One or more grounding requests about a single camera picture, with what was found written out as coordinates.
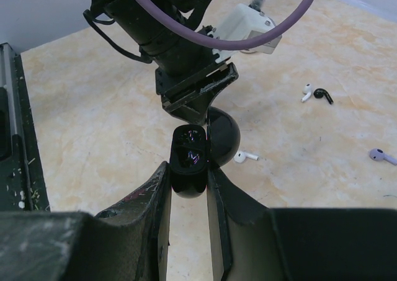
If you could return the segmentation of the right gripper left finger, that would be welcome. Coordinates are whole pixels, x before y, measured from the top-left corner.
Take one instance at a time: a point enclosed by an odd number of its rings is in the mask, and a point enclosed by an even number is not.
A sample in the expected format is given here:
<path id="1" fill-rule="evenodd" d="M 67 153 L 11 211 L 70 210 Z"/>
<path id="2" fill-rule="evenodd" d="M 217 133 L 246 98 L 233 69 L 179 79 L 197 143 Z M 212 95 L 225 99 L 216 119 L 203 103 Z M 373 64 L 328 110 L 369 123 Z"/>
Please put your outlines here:
<path id="1" fill-rule="evenodd" d="M 97 215 L 2 212 L 2 280 L 165 280 L 171 183 L 163 162 Z"/>

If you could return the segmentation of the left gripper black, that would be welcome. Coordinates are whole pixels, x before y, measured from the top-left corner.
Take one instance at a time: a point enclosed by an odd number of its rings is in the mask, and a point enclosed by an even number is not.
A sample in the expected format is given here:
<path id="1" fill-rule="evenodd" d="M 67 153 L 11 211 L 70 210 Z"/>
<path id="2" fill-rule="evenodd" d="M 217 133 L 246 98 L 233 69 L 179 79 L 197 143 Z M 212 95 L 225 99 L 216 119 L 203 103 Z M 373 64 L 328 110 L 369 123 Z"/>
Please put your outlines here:
<path id="1" fill-rule="evenodd" d="M 190 124 L 202 125 L 215 97 L 239 77 L 234 63 L 210 64 L 186 77 L 170 77 L 156 69 L 156 93 L 162 108 L 174 118 Z"/>

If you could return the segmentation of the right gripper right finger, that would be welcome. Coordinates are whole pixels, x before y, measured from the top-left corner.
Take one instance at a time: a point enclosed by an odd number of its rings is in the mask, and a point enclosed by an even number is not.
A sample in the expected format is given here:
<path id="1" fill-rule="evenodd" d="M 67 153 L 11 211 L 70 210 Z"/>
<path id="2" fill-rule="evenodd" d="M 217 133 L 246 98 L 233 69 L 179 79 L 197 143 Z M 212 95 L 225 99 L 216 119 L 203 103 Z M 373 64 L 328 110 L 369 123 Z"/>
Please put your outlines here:
<path id="1" fill-rule="evenodd" d="M 396 211 L 268 208 L 208 174 L 215 280 L 395 280 Z"/>

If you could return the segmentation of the black earbud case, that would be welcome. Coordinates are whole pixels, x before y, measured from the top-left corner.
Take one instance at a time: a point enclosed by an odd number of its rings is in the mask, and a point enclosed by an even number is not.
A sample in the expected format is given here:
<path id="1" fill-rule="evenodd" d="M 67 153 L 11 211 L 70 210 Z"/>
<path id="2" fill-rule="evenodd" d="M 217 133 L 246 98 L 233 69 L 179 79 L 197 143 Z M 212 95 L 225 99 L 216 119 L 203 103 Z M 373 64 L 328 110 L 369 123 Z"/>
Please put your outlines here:
<path id="1" fill-rule="evenodd" d="M 208 109 L 204 127 L 177 127 L 169 158 L 173 191 L 183 198 L 200 196 L 207 188 L 208 172 L 232 160 L 240 139 L 236 120 L 216 107 Z"/>

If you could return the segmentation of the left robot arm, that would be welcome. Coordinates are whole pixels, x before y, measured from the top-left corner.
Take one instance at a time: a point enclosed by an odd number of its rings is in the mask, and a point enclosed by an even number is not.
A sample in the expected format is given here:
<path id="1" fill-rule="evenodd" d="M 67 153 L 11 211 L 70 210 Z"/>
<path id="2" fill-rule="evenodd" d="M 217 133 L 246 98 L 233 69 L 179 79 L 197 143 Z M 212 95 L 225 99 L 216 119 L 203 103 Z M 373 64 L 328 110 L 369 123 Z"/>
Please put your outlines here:
<path id="1" fill-rule="evenodd" d="M 173 20 L 202 35 L 212 26 L 199 29 L 212 0 L 151 0 Z M 238 78 L 234 64 L 222 61 L 211 48 L 194 44 L 158 22 L 135 0 L 91 0 L 83 16 L 86 22 L 116 51 L 141 63 L 155 62 L 156 93 L 163 109 L 190 124 L 203 125 L 214 98 Z M 138 44 L 139 55 L 113 42 L 99 24 L 119 26 Z"/>

